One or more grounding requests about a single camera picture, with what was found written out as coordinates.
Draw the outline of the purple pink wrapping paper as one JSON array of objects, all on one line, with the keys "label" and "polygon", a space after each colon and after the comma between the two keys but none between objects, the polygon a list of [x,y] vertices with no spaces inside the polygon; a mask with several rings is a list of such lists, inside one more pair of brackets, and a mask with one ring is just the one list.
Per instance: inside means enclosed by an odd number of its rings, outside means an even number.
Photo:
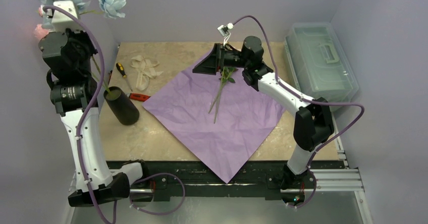
[{"label": "purple pink wrapping paper", "polygon": [[228,183],[248,160],[285,160],[291,156],[292,119],[270,97],[233,74],[211,107],[218,76],[192,73],[194,56],[159,58],[162,75],[143,103],[142,140],[136,153],[146,160],[201,160]]}]

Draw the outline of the cream printed ribbon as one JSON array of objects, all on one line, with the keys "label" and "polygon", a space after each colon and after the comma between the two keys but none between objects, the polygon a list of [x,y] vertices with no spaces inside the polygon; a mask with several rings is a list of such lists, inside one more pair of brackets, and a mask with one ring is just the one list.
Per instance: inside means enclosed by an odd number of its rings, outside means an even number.
[{"label": "cream printed ribbon", "polygon": [[144,91],[148,88],[150,80],[160,76],[163,71],[158,70],[159,62],[154,59],[137,55],[131,58],[131,67],[137,71],[136,89]]}]

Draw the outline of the pink rose flower stem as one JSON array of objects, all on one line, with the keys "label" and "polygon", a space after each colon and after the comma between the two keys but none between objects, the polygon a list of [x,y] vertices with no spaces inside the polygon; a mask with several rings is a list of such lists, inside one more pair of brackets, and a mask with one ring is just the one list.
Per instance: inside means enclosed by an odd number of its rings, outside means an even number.
[{"label": "pink rose flower stem", "polygon": [[51,24],[52,18],[42,10],[42,6],[39,7],[38,14],[42,17],[42,23],[36,25],[33,34],[36,39],[41,40],[51,31],[54,31],[54,27]]}]

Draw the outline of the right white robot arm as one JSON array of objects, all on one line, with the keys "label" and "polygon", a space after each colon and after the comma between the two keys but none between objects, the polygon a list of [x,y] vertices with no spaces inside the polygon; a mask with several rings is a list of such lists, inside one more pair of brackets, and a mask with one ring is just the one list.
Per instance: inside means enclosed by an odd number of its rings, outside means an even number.
[{"label": "right white robot arm", "polygon": [[325,143],[334,132],[330,108],[324,98],[306,102],[305,95],[284,81],[275,78],[273,69],[263,61],[264,49],[255,36],[244,39],[241,50],[230,45],[215,43],[192,70],[193,73],[215,75],[226,68],[242,68],[245,83],[254,90],[268,95],[294,115],[293,137],[297,146],[284,165],[283,183],[296,187],[307,174],[315,149]]}]

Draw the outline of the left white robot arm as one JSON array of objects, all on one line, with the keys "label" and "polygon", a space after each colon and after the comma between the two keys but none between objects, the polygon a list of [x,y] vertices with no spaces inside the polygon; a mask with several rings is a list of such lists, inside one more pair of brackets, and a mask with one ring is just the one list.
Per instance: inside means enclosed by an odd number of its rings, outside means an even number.
[{"label": "left white robot arm", "polygon": [[111,172],[105,160],[98,130],[97,82],[92,77],[90,59],[97,53],[86,32],[50,32],[39,42],[44,62],[49,66],[46,81],[50,100],[67,130],[75,162],[76,189],[68,196],[71,207],[89,207],[129,197],[131,185],[145,188],[149,172],[141,161],[133,160]]}]

